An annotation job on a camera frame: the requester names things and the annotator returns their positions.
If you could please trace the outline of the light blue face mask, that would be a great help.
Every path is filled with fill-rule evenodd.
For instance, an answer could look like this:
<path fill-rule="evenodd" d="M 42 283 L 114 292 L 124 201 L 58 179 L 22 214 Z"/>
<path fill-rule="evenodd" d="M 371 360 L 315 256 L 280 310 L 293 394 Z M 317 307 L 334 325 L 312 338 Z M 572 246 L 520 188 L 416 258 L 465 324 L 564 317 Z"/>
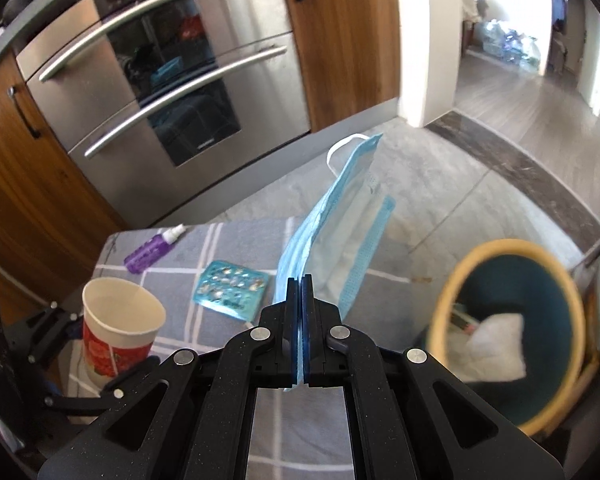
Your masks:
<path fill-rule="evenodd" d="M 353 133 L 328 150 L 326 165 L 335 180 L 278 260 L 276 302 L 285 298 L 288 280 L 309 274 L 314 295 L 348 315 L 396 208 L 370 170 L 381 139 L 380 133 Z"/>

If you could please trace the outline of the red floral paper cup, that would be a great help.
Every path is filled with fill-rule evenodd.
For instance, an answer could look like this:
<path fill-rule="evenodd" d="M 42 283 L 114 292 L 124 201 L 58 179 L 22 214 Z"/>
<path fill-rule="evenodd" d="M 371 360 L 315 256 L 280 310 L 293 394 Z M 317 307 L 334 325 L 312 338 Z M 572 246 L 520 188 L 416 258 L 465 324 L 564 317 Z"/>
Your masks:
<path fill-rule="evenodd" d="M 148 357 L 166 309 L 146 288 L 122 278 L 94 278 L 82 292 L 83 357 L 99 387 Z"/>

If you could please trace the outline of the white tissue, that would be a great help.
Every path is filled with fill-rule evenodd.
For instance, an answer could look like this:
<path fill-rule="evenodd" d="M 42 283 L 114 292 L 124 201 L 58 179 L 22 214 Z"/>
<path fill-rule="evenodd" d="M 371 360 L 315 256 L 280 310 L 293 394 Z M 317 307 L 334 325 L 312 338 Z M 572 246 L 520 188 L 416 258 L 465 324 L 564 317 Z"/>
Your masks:
<path fill-rule="evenodd" d="M 514 382 L 525 378 L 524 317 L 498 313 L 479 322 L 471 335 L 450 322 L 446 332 L 448 369 L 462 382 Z"/>

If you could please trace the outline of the white medicine box cartoon boy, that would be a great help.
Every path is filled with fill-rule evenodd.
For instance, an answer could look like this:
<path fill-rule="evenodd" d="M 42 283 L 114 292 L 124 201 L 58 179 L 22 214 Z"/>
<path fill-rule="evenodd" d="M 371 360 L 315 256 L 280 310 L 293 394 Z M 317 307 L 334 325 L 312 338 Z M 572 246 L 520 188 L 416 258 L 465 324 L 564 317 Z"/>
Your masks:
<path fill-rule="evenodd" d="M 464 304 L 454 304 L 450 322 L 466 335 L 471 335 L 480 325 L 480 322 L 476 318 L 468 314 Z"/>

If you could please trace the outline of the teal trash bin yellow rim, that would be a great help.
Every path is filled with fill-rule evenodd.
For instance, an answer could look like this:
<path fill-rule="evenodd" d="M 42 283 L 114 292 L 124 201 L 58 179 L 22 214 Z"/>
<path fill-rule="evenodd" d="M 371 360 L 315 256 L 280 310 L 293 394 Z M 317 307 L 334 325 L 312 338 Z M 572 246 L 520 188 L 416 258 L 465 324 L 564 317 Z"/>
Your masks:
<path fill-rule="evenodd" d="M 527 436 L 566 416 L 585 357 L 582 299 L 538 244 L 491 240 L 471 249 L 442 287 L 418 342 Z"/>

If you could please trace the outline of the blue pill blister pack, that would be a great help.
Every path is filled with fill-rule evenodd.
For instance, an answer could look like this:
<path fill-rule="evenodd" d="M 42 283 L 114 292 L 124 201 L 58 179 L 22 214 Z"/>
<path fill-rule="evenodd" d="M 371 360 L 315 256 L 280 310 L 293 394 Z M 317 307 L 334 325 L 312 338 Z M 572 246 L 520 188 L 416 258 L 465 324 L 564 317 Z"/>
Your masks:
<path fill-rule="evenodd" d="M 201 273 L 193 300 L 201 307 L 252 323 L 258 316 L 270 278 L 265 272 L 213 260 Z"/>

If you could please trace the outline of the purple spray bottle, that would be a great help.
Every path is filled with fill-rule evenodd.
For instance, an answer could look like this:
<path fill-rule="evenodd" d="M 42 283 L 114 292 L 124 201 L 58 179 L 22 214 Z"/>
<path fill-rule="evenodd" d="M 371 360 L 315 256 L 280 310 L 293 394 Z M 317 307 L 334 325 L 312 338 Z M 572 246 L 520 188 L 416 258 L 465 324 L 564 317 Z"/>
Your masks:
<path fill-rule="evenodd" d="M 164 232 L 151 237 L 148 242 L 135 249 L 124 259 L 125 269 L 132 274 L 142 274 L 154 263 L 164 257 L 174 244 L 185 234 L 184 224 L 172 226 Z"/>

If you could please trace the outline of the left wooden cabinet door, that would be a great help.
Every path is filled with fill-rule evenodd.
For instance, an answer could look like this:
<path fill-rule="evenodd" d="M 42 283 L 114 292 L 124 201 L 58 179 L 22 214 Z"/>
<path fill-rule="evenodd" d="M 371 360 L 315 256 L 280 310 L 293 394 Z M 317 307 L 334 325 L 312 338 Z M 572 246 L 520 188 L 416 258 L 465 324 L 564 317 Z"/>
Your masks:
<path fill-rule="evenodd" d="M 41 137 L 34 140 L 7 96 Z M 46 304 L 87 281 L 108 237 L 126 223 L 71 160 L 47 125 L 14 55 L 0 58 L 0 271 Z"/>

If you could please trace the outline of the wooden cabinet door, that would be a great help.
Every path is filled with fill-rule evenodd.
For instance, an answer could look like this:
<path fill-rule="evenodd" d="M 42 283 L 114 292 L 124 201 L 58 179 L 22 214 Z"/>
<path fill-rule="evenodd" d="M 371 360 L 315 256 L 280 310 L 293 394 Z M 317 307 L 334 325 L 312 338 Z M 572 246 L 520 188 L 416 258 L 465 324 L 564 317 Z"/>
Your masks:
<path fill-rule="evenodd" d="M 311 130 L 399 95 L 398 0 L 286 0 Z"/>
<path fill-rule="evenodd" d="M 41 137 L 34 140 L 7 96 Z M 126 223 L 71 160 L 47 125 L 14 55 L 0 58 L 0 271 L 46 304 L 87 281 L 108 237 Z"/>

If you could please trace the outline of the stainless steel oven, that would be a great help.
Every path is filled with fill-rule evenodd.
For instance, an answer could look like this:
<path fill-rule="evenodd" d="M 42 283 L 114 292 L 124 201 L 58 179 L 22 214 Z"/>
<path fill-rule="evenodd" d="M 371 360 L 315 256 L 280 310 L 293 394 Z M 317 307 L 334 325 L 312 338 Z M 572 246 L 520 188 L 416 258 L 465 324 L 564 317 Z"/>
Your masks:
<path fill-rule="evenodd" d="M 131 226 L 310 128 L 286 0 L 79 0 L 16 60 L 69 157 Z"/>

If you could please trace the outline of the right wooden cabinet door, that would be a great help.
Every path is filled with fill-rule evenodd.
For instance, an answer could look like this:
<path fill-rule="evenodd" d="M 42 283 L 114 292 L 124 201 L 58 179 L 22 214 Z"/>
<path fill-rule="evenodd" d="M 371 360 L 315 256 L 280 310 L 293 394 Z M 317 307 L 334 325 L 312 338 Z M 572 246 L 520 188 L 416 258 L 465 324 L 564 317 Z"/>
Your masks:
<path fill-rule="evenodd" d="M 399 95 L 398 0 L 286 0 L 311 130 Z"/>

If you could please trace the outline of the water bottles in hallway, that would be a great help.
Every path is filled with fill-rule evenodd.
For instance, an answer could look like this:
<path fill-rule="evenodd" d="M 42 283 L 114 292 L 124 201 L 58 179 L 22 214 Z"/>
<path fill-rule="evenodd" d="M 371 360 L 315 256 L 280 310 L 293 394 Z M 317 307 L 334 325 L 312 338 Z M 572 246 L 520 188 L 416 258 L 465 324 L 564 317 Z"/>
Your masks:
<path fill-rule="evenodd" d="M 517 32 L 506 21 L 491 20 L 481 24 L 481 38 L 483 52 L 492 58 L 529 73 L 540 72 L 541 52 L 534 37 Z"/>

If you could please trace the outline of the metal chair leg rail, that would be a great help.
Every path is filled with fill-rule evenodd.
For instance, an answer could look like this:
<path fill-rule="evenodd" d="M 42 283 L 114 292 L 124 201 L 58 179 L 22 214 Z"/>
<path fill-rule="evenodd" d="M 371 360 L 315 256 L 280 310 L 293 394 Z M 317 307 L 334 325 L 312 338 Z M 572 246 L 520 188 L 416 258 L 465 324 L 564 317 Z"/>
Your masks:
<path fill-rule="evenodd" d="M 571 269 L 570 274 L 576 275 L 579 271 L 589 268 L 598 258 L 600 258 L 600 238 L 585 253 L 582 260 Z"/>

